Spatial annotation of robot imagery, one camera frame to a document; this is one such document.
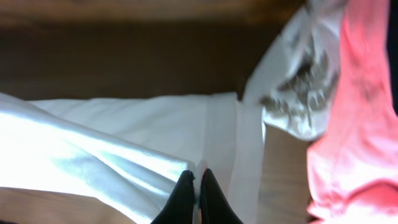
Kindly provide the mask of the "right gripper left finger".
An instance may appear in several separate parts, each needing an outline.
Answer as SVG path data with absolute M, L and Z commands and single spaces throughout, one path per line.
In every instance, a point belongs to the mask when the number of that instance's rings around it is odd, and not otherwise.
M 151 224 L 192 224 L 195 202 L 193 173 L 181 173 L 167 203 Z

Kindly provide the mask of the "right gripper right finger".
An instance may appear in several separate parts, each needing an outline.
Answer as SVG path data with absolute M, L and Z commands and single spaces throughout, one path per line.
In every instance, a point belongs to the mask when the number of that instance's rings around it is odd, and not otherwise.
M 201 180 L 200 210 L 202 224 L 243 224 L 229 206 L 211 169 Z

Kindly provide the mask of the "white t-shirt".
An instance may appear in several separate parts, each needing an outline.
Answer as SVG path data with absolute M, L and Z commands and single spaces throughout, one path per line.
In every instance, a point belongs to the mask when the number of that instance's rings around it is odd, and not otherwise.
M 202 180 L 209 168 L 235 214 L 255 223 L 261 115 L 234 93 L 39 101 L 1 95 L 1 186 L 94 197 L 149 223 L 183 171 Z

